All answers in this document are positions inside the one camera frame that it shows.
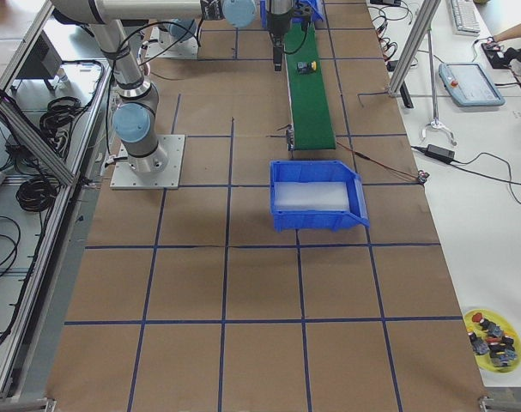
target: yellow plate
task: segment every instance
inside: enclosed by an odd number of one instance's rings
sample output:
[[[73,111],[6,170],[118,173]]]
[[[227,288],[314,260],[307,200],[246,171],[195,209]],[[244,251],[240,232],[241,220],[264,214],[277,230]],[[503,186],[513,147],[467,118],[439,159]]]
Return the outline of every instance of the yellow plate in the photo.
[[[476,322],[472,321],[472,316],[476,313],[483,313],[483,317],[485,319],[489,319],[491,322],[495,322],[500,328],[514,340],[514,348],[516,349],[516,354],[518,354],[518,358],[512,362],[512,365],[509,367],[494,367],[493,362],[491,362],[491,358],[489,354],[477,354],[476,362],[477,366],[485,369],[490,372],[497,373],[508,373],[516,369],[521,362],[521,342],[519,341],[518,333],[512,328],[512,326],[506,321],[506,319],[502,318],[498,313],[493,311],[489,311],[488,309],[475,309],[470,311],[464,315],[464,323],[466,324],[466,328],[470,328],[476,332],[476,334],[483,340],[487,338],[487,333],[482,331],[482,327]]]

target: red object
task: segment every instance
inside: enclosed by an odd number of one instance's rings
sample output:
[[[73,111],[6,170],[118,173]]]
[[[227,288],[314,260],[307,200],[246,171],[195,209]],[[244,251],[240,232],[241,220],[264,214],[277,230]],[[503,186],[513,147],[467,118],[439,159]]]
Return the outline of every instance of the red object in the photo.
[[[472,322],[476,322],[477,324],[479,324],[483,319],[483,313],[481,312],[478,312],[476,313],[474,316],[472,316]]]

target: power adapter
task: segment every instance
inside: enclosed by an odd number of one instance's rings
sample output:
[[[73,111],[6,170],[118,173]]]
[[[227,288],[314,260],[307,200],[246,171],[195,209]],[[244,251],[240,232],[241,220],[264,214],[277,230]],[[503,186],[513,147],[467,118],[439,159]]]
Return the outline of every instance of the power adapter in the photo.
[[[446,148],[441,148],[440,146],[436,146],[435,144],[428,144],[425,148],[421,146],[413,146],[415,150],[423,153],[427,157],[431,157],[437,161],[441,161],[445,164],[450,164],[455,160],[455,152],[452,150],[448,150]]]
[[[401,0],[371,0],[371,4],[399,7],[401,6]]]

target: small blue box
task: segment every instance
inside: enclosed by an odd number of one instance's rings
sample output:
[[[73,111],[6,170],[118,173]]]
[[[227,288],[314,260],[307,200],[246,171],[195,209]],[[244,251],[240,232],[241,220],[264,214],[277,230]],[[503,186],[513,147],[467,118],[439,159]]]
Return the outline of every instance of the small blue box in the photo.
[[[281,182],[343,182],[349,210],[284,209],[277,207],[276,184]],[[278,232],[285,229],[347,229],[358,224],[369,227],[367,207],[359,174],[341,161],[272,161],[270,163],[270,207]]]

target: keyboard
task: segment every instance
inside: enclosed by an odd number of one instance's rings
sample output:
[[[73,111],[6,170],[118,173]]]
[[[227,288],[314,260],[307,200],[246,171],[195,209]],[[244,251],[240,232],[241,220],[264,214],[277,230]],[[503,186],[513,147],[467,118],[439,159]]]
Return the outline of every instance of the keyboard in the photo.
[[[474,0],[447,0],[447,2],[451,10],[453,32],[477,37],[481,29],[476,19]]]

